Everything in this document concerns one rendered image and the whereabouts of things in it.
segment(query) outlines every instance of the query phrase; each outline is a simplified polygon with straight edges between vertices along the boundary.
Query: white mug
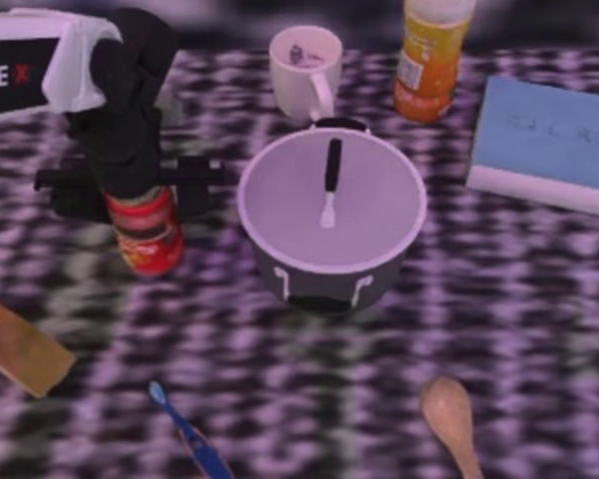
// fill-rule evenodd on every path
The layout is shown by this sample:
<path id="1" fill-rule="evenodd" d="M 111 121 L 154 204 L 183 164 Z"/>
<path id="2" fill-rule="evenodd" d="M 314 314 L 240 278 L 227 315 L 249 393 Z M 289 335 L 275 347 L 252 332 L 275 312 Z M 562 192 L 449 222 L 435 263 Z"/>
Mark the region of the white mug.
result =
<path id="1" fill-rule="evenodd" d="M 295 26 L 277 33 L 269 61 L 280 110 L 296 120 L 333 117 L 342 55 L 341 41 L 325 28 Z"/>

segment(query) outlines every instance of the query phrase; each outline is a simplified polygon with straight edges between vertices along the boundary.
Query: table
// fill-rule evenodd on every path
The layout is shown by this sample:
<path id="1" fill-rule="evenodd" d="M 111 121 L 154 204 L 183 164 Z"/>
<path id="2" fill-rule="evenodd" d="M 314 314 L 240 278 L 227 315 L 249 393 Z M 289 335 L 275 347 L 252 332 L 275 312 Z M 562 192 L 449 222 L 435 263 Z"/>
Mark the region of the table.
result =
<path id="1" fill-rule="evenodd" d="M 346 52 L 338 111 L 421 171 L 430 210 L 399 283 L 349 321 L 279 304 L 259 281 L 233 190 L 186 228 L 184 264 L 138 279 L 106 226 L 55 218 L 33 174 L 75 154 L 58 117 L 0 124 L 0 301 L 80 360 L 34 401 L 0 376 L 0 479 L 199 477 L 147 394 L 160 380 L 239 479 L 455 478 L 418 412 L 421 384 L 464 382 L 489 478 L 599 478 L 599 218 L 470 192 L 486 75 L 599 93 L 599 50 L 466 55 L 453 110 L 391 109 L 396 55 Z M 165 151 L 238 172 L 304 128 L 278 113 L 264 52 L 182 52 L 187 119 Z"/>

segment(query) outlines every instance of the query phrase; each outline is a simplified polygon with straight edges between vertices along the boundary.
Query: pot lid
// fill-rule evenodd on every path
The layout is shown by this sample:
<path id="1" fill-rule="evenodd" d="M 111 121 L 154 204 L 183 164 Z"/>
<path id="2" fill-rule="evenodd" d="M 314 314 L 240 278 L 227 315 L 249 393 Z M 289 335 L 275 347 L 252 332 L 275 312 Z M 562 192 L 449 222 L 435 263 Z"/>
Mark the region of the pot lid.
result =
<path id="1" fill-rule="evenodd" d="M 332 228 L 320 221 L 326 171 L 336 180 Z M 410 160 L 392 145 L 369 133 L 325 128 L 261 151 L 242 175 L 238 205 L 251 239 L 278 261 L 345 273 L 401 254 L 421 228 L 426 194 Z"/>

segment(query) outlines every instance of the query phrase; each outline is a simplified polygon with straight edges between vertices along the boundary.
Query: red can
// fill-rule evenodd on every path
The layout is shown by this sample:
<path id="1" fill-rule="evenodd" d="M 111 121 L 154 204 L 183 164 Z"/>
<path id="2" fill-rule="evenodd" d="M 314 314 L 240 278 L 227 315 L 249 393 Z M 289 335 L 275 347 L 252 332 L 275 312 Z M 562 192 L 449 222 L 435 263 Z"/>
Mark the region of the red can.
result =
<path id="1" fill-rule="evenodd" d="M 163 274 L 180 262 L 184 236 L 170 188 L 140 205 L 107 197 L 107 206 L 122 258 L 136 273 Z"/>

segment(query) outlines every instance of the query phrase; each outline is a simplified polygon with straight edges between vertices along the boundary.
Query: wooden block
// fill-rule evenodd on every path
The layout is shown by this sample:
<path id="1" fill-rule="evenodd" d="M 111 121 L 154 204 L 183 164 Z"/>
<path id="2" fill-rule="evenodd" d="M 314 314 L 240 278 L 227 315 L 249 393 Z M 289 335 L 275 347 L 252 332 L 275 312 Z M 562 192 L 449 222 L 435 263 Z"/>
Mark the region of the wooden block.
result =
<path id="1" fill-rule="evenodd" d="M 69 372 L 76 356 L 0 304 L 0 372 L 36 398 Z"/>

